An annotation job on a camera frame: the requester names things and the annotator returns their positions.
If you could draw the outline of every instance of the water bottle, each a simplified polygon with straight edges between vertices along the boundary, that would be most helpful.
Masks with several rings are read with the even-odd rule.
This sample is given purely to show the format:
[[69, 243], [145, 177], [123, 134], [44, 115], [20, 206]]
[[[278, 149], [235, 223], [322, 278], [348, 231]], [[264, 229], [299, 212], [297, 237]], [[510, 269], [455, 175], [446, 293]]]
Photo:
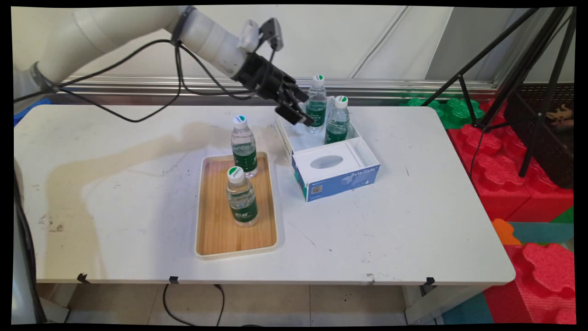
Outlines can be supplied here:
[[233, 148], [235, 165], [243, 169], [245, 177], [253, 178], [257, 174], [255, 137], [247, 126], [247, 118], [243, 115], [233, 117], [233, 127], [230, 146]]
[[323, 75], [312, 77], [312, 86], [308, 89], [308, 100], [306, 102], [306, 115], [315, 122], [306, 127], [310, 133], [323, 131], [325, 124], [325, 113], [327, 110], [327, 91], [325, 90], [325, 78]]
[[233, 219], [242, 227], [254, 225], [258, 218], [258, 208], [253, 185], [245, 177], [245, 171], [241, 167], [231, 167], [226, 175], [229, 177], [226, 198], [229, 200]]
[[335, 107], [329, 113], [329, 118], [327, 118], [325, 145], [343, 141], [347, 137], [347, 130], [349, 128], [347, 102], [347, 97], [342, 95], [335, 98]]

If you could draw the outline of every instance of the tray rim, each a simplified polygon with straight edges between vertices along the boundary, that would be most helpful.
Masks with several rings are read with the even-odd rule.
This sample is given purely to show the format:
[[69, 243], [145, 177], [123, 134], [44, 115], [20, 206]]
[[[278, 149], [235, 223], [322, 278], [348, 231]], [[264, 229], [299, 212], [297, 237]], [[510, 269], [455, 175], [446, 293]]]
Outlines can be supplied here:
[[203, 194], [202, 194], [202, 180], [204, 177], [204, 167], [205, 165], [207, 165], [207, 163], [210, 163], [211, 161], [228, 161], [228, 160], [233, 160], [233, 155], [232, 154], [224, 154], [224, 155], [213, 155], [213, 156], [207, 156], [202, 160], [202, 164], [200, 167], [200, 182], [198, 183], [198, 215], [196, 216], [196, 231], [195, 231], [195, 236], [196, 236], [196, 240], [194, 243], [194, 252], [196, 253], [196, 256], [201, 259], [201, 260], [217, 260], [217, 259], [224, 259], [227, 257], [235, 257], [235, 256], [246, 256], [246, 255], [252, 255], [252, 254], [259, 254], [259, 253], [266, 253], [266, 252], [270, 252], [270, 251], [274, 251], [278, 248], [278, 244], [280, 243], [280, 234], [278, 231], [278, 215], [276, 212], [276, 197], [275, 194], [273, 193], [273, 180], [272, 180], [272, 165], [269, 162], [269, 156], [266, 152], [263, 151], [257, 151], [257, 155], [259, 158], [259, 155], [263, 155], [266, 160], [268, 161], [268, 172], [269, 172], [269, 186], [270, 189], [272, 191], [272, 207], [273, 207], [273, 221], [275, 223], [275, 232], [276, 232], [276, 242], [271, 245], [271, 246], [267, 246], [267, 247], [260, 247], [260, 248], [256, 248], [256, 249], [248, 249], [248, 250], [239, 250], [239, 251], [230, 251], [227, 253], [215, 253], [215, 254], [200, 254], [198, 253], [198, 227], [200, 225], [200, 205], [201, 205], [201, 200], [203, 199]]

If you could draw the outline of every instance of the white table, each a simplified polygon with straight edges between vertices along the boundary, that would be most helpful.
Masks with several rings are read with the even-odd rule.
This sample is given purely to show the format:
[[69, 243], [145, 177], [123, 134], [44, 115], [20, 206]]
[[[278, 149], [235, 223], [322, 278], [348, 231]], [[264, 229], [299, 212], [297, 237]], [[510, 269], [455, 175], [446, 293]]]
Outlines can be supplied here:
[[[114, 106], [139, 118], [155, 106]], [[42, 105], [14, 129], [39, 282], [375, 284], [406, 287], [409, 323], [515, 270], [434, 110], [350, 107], [382, 163], [374, 184], [304, 202], [273, 107], [169, 107], [132, 124], [91, 105]], [[195, 254], [203, 158], [230, 154], [244, 114], [273, 171], [279, 247]], [[427, 277], [439, 285], [416, 294]]]

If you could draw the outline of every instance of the bottle cap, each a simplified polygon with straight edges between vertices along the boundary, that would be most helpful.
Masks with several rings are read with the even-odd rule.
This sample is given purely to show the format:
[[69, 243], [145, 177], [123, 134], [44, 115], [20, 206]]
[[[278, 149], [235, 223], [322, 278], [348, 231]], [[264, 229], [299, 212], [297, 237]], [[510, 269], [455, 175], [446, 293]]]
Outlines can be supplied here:
[[325, 78], [323, 75], [314, 75], [312, 77], [312, 86], [323, 87], [325, 85]]
[[229, 177], [229, 181], [233, 184], [239, 184], [245, 178], [245, 172], [241, 167], [231, 167], [229, 171], [226, 172], [227, 177]]
[[342, 95], [338, 96], [335, 98], [335, 107], [336, 108], [347, 108], [347, 102], [349, 101], [349, 99], [347, 99], [347, 97], [344, 97]]
[[233, 127], [237, 130], [242, 130], [247, 127], [247, 118], [243, 115], [233, 117]]

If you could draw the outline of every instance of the tissue box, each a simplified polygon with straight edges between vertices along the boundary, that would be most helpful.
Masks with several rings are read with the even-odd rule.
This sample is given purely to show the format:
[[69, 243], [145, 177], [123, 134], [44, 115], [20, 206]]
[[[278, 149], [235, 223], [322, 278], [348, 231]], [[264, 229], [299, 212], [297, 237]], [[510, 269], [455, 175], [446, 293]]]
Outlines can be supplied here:
[[[334, 99], [329, 97], [327, 116]], [[275, 129], [305, 201], [329, 197], [376, 180], [380, 162], [359, 135], [352, 121], [347, 139], [324, 145], [325, 129], [312, 134], [303, 124], [292, 125], [279, 115]]]

